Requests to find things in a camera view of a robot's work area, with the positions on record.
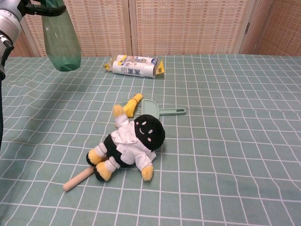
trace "stuffed doll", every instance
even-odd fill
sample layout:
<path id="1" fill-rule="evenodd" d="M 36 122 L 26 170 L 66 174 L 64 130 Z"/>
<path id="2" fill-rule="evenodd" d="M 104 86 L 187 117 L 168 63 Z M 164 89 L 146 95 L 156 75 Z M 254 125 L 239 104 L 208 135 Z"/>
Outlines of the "stuffed doll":
<path id="1" fill-rule="evenodd" d="M 151 180 L 155 150 L 165 139 L 161 122 L 148 114 L 129 121 L 120 105 L 113 107 L 113 116 L 118 129 L 87 153 L 87 162 L 95 166 L 96 178 L 108 181 L 116 169 L 136 164 L 144 181 Z"/>

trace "yellow plush hand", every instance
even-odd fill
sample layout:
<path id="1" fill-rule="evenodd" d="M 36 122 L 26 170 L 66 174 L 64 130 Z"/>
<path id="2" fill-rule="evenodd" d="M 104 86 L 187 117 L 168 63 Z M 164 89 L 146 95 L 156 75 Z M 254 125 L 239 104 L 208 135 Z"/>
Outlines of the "yellow plush hand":
<path id="1" fill-rule="evenodd" d="M 123 107 L 123 110 L 126 112 L 127 117 L 133 117 L 134 110 L 142 98 L 143 95 L 141 93 L 137 93 L 133 98 L 129 99 L 127 105 Z"/>
<path id="2" fill-rule="evenodd" d="M 116 118 L 122 114 L 125 114 L 125 111 L 120 105 L 113 106 L 113 117 Z"/>
<path id="3" fill-rule="evenodd" d="M 143 180 L 145 180 L 145 181 L 151 180 L 153 171 L 154 171 L 153 166 L 144 167 L 141 171 Z"/>

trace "wooden stick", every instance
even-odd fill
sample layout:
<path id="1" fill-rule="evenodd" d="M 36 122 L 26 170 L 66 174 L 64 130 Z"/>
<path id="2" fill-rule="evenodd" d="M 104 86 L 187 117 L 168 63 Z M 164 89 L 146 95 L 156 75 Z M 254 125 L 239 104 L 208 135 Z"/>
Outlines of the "wooden stick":
<path id="1" fill-rule="evenodd" d="M 90 167 L 86 168 L 84 171 L 82 171 L 81 173 L 79 173 L 78 175 L 76 175 L 74 178 L 72 178 L 71 180 L 69 180 L 68 182 L 63 184 L 64 191 L 66 191 L 66 192 L 69 191 L 74 186 L 78 185 L 84 179 L 89 177 L 94 172 L 93 169 L 94 169 L 94 167 L 90 166 Z"/>

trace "white chef jacket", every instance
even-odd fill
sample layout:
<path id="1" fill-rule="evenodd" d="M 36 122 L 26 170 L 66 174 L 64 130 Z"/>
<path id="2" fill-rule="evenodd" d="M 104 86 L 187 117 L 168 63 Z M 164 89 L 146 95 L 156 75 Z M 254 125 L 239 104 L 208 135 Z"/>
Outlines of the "white chef jacket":
<path id="1" fill-rule="evenodd" d="M 115 118 L 118 130 L 111 133 L 117 151 L 121 153 L 121 160 L 132 165 L 136 163 L 141 171 L 144 167 L 152 165 L 156 153 L 148 149 L 135 135 L 135 122 L 129 121 L 125 114 Z"/>

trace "woven wall panel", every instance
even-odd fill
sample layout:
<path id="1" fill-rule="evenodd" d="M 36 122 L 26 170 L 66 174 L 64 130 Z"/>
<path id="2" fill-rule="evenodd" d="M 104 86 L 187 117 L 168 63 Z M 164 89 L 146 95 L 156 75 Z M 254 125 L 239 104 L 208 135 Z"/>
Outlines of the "woven wall panel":
<path id="1" fill-rule="evenodd" d="M 10 53 L 9 57 L 31 57 L 31 54 L 26 48 L 21 36 L 19 36 L 15 42 L 14 50 Z"/>
<path id="2" fill-rule="evenodd" d="M 277 0 L 257 54 L 301 56 L 301 1 Z"/>
<path id="3" fill-rule="evenodd" d="M 261 34 L 264 21 L 267 19 L 271 2 L 272 0 L 259 0 L 258 5 L 254 9 L 255 12 L 250 20 L 249 30 L 246 34 L 246 40 L 242 47 L 241 53 L 254 53 L 256 43 Z"/>
<path id="4" fill-rule="evenodd" d="M 82 56 L 126 53 L 122 4 L 119 0 L 64 0 L 80 42 Z M 41 56 L 46 56 L 40 16 L 25 16 Z"/>
<path id="5" fill-rule="evenodd" d="M 136 0 L 139 55 L 232 53 L 247 0 Z"/>

